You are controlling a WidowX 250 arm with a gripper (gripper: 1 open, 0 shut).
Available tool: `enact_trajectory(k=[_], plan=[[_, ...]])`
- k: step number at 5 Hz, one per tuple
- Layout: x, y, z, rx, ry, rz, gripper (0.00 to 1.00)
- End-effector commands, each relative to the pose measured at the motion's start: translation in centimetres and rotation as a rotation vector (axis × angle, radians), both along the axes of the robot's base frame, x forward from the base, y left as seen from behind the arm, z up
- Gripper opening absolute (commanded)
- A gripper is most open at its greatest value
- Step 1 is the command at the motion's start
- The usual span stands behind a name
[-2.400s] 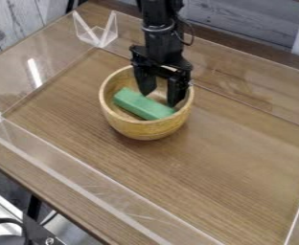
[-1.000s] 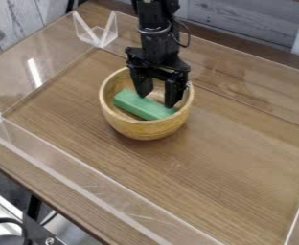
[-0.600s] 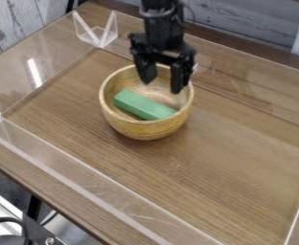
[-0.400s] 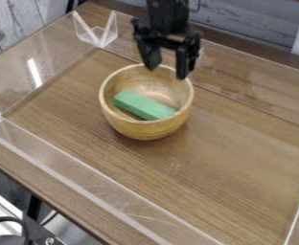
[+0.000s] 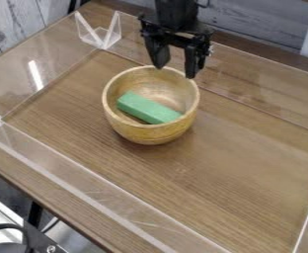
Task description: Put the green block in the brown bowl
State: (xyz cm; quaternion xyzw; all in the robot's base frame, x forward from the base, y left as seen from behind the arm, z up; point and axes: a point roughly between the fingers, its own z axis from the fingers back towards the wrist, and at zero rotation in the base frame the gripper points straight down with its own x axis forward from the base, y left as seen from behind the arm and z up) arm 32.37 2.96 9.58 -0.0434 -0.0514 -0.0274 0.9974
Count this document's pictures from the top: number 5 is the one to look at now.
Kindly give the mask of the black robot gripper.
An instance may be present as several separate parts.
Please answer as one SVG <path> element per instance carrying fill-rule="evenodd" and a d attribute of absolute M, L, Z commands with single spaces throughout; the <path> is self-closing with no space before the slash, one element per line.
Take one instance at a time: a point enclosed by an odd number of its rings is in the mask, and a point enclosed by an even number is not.
<path fill-rule="evenodd" d="M 209 3 L 198 0 L 153 0 L 154 12 L 138 16 L 141 36 L 156 69 L 162 69 L 169 62 L 169 46 L 184 49 L 185 77 L 193 79 L 204 68 L 211 52 L 213 30 L 197 19 L 198 9 Z"/>

